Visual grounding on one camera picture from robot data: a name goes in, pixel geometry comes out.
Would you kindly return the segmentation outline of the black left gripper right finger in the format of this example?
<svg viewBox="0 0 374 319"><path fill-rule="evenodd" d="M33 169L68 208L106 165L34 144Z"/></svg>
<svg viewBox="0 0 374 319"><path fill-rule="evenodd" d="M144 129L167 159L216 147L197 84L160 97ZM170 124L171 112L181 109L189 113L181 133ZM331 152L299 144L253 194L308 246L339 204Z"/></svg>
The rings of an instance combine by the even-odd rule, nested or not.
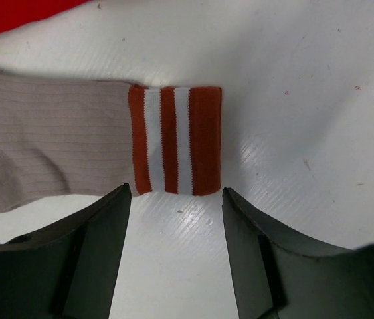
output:
<svg viewBox="0 0 374 319"><path fill-rule="evenodd" d="M374 318L374 244L314 239L231 188L223 223L240 318Z"/></svg>

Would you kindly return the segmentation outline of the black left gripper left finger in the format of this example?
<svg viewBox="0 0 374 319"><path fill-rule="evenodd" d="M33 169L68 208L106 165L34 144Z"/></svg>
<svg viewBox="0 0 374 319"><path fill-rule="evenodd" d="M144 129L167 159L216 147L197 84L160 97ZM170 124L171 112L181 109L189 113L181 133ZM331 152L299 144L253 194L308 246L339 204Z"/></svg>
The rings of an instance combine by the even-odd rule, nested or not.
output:
<svg viewBox="0 0 374 319"><path fill-rule="evenodd" d="M128 184L0 243L0 318L108 318L132 194Z"/></svg>

